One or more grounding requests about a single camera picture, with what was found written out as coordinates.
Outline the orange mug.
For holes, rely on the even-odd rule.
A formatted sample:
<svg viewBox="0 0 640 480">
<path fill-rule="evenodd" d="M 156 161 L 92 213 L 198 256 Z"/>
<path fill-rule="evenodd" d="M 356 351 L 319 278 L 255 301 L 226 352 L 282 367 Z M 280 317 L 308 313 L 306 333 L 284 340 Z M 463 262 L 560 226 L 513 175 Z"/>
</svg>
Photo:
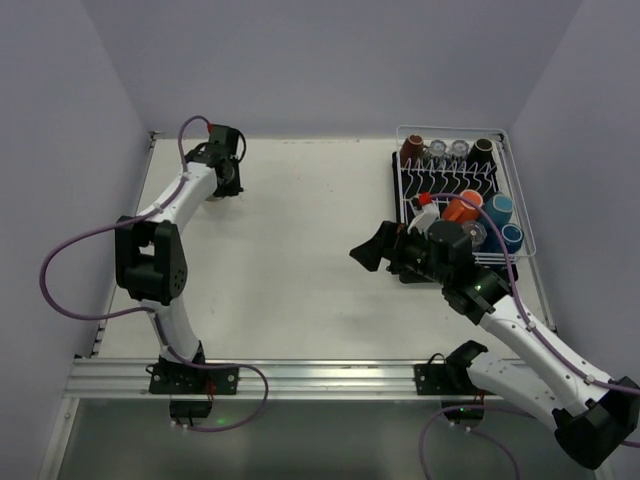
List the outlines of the orange mug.
<svg viewBox="0 0 640 480">
<path fill-rule="evenodd" d="M 482 207 L 484 200 L 482 195 L 476 190 L 467 189 L 460 193 L 460 196 L 474 205 Z M 441 218 L 446 221 L 453 221 L 463 224 L 465 221 L 477 220 L 480 216 L 479 211 L 468 203 L 458 198 L 451 199 L 443 211 Z"/>
</svg>

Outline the dark blue mug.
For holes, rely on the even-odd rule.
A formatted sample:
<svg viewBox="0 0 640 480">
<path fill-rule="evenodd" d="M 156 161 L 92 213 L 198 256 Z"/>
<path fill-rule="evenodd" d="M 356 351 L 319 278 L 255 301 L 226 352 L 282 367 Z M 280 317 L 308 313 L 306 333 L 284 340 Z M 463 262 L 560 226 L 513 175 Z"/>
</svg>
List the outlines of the dark blue mug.
<svg viewBox="0 0 640 480">
<path fill-rule="evenodd" d="M 522 230 L 514 223 L 503 225 L 499 228 L 499 233 L 488 227 L 483 250 L 488 253 L 500 253 L 502 251 L 500 242 L 503 242 L 509 254 L 516 254 L 521 249 L 523 240 Z"/>
</svg>

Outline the aluminium rail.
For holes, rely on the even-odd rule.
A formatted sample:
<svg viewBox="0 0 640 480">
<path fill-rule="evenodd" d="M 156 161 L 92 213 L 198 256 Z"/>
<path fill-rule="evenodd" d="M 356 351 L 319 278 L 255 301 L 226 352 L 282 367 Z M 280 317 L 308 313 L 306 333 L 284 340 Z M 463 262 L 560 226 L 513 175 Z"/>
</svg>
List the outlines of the aluminium rail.
<svg viewBox="0 0 640 480">
<path fill-rule="evenodd" d="M 158 377 L 152 359 L 77 359 L 63 390 L 77 399 L 204 400 L 201 394 L 154 393 Z M 431 384 L 416 372 L 416 361 L 294 361 L 253 360 L 269 385 L 270 400 L 446 400 L 490 398 L 484 387 L 475 389 Z"/>
</svg>

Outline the black mug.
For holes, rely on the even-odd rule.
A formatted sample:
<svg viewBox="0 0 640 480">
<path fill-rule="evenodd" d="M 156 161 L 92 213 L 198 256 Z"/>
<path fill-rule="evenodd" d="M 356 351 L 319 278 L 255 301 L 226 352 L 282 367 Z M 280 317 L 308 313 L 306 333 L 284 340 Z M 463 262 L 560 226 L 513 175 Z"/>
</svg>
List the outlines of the black mug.
<svg viewBox="0 0 640 480">
<path fill-rule="evenodd" d="M 493 161 L 493 142 L 488 138 L 477 139 L 466 158 L 469 167 L 482 166 Z"/>
</svg>

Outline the black drip tray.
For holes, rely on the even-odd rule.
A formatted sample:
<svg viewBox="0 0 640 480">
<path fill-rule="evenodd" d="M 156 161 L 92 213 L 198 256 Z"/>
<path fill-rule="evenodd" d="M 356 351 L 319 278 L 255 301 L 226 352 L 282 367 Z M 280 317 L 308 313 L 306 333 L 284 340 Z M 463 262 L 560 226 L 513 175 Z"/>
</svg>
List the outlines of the black drip tray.
<svg viewBox="0 0 640 480">
<path fill-rule="evenodd" d="M 418 207 L 409 224 L 392 226 L 394 237 L 389 249 L 391 267 L 400 272 L 411 271 L 445 289 L 471 286 L 485 292 L 490 286 L 509 290 L 518 280 L 518 270 L 511 261 L 510 244 L 503 236 L 504 228 L 495 223 L 484 208 L 483 198 L 474 190 L 458 194 L 421 190 L 409 198 Z M 484 245 L 499 249 L 502 262 L 485 265 L 477 262 L 473 239 L 464 231 L 462 219 L 485 228 Z"/>
</svg>

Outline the clear plastic glass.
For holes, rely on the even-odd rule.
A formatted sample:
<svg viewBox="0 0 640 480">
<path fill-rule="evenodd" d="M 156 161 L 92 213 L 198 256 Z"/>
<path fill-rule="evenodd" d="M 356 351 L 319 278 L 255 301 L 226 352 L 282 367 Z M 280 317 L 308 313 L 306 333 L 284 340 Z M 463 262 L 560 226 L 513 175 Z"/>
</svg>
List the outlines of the clear plastic glass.
<svg viewBox="0 0 640 480">
<path fill-rule="evenodd" d="M 485 227 L 478 221 L 469 220 L 462 224 L 463 232 L 470 238 L 473 251 L 479 251 L 487 239 Z"/>
</svg>

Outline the clear glass left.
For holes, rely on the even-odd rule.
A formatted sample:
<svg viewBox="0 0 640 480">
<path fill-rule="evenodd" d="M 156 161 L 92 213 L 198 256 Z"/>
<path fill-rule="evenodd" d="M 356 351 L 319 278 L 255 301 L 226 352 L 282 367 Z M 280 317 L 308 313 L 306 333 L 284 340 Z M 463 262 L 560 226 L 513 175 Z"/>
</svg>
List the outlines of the clear glass left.
<svg viewBox="0 0 640 480">
<path fill-rule="evenodd" d="M 425 160 L 436 163 L 446 162 L 448 160 L 446 143 L 440 139 L 432 140 L 425 149 Z"/>
</svg>

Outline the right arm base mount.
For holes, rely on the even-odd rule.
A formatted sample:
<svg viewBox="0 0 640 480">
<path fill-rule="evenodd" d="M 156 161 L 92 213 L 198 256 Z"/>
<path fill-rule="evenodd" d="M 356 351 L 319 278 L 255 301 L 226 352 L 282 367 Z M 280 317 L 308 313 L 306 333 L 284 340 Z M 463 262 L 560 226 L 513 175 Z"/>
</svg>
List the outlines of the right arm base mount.
<svg viewBox="0 0 640 480">
<path fill-rule="evenodd" d="M 471 410 L 463 404 L 483 405 L 486 391 L 475 387 L 467 374 L 471 361 L 488 348 L 476 341 L 469 340 L 445 356 L 433 354 L 426 362 L 413 366 L 413 379 L 417 395 L 440 397 L 463 397 L 460 403 L 442 400 L 441 405 L 454 407 L 445 413 L 445 417 L 456 424 L 478 425 L 484 417 L 482 410 Z"/>
</svg>

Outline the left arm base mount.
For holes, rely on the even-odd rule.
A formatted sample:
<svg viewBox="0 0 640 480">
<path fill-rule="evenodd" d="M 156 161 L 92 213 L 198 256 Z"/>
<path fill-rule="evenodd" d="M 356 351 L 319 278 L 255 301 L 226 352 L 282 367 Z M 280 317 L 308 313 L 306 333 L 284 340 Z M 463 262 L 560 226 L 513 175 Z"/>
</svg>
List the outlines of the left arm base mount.
<svg viewBox="0 0 640 480">
<path fill-rule="evenodd" d="M 162 357 L 147 365 L 150 375 L 149 392 L 154 395 L 204 395 L 205 400 L 171 400 L 169 416 L 173 421 L 193 427 L 206 419 L 218 395 L 235 395 L 239 379 L 239 368 L 229 367 L 214 370 L 196 369 L 180 362 L 171 362 Z"/>
</svg>

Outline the light blue square mug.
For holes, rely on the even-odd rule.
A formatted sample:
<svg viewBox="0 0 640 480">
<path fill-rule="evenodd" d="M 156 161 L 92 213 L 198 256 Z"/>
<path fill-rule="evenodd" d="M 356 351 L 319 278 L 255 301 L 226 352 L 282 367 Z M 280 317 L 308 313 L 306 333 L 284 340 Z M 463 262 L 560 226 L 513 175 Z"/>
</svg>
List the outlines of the light blue square mug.
<svg viewBox="0 0 640 480">
<path fill-rule="evenodd" d="M 483 205 L 483 211 L 498 228 L 502 228 L 511 220 L 513 201 L 503 193 L 496 193 Z"/>
</svg>

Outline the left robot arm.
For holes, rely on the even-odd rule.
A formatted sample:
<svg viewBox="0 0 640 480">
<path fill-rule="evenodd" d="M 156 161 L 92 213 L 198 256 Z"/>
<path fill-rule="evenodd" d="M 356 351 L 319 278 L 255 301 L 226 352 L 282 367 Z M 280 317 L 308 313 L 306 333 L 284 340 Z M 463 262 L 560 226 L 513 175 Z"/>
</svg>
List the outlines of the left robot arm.
<svg viewBox="0 0 640 480">
<path fill-rule="evenodd" d="M 185 154 L 186 167 L 140 213 L 143 219 L 115 230 L 116 283 L 153 322 L 161 364 L 205 362 L 183 300 L 188 265 L 181 234 L 203 203 L 243 191 L 244 134 L 218 124 L 207 131 L 207 140 Z"/>
</svg>

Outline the brown mug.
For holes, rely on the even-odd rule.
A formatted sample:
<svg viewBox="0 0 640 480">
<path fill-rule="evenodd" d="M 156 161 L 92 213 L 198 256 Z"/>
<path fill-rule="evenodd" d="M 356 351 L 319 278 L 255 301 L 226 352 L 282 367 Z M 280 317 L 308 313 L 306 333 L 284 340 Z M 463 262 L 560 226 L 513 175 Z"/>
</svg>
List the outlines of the brown mug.
<svg viewBox="0 0 640 480">
<path fill-rule="evenodd" d="M 400 160 L 402 163 L 417 160 L 422 157 L 423 151 L 423 138 L 417 134 L 408 135 L 400 148 Z"/>
</svg>

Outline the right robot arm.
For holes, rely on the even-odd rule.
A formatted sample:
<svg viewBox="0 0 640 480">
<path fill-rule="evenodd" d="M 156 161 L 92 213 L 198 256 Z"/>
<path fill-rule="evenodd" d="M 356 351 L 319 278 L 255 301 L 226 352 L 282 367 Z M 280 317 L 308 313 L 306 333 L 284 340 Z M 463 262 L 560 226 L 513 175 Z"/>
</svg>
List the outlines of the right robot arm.
<svg viewBox="0 0 640 480">
<path fill-rule="evenodd" d="M 437 221 L 421 233 L 384 221 L 349 255 L 370 272 L 388 260 L 440 284 L 454 311 L 508 346 L 524 372 L 467 343 L 459 350 L 464 374 L 550 428 L 580 466 L 598 469 L 636 430 L 638 384 L 612 377 L 559 339 L 522 304 L 514 282 L 476 262 L 460 225 Z"/>
</svg>

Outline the clear glass right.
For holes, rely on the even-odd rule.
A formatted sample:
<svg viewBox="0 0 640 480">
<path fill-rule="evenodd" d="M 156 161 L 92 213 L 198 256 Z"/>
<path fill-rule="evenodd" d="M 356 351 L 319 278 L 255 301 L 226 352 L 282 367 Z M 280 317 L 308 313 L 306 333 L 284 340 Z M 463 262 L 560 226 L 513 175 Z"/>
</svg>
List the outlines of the clear glass right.
<svg viewBox="0 0 640 480">
<path fill-rule="evenodd" d="M 449 158 L 452 162 L 463 162 L 467 159 L 470 145 L 462 139 L 454 140 L 449 146 Z"/>
</svg>

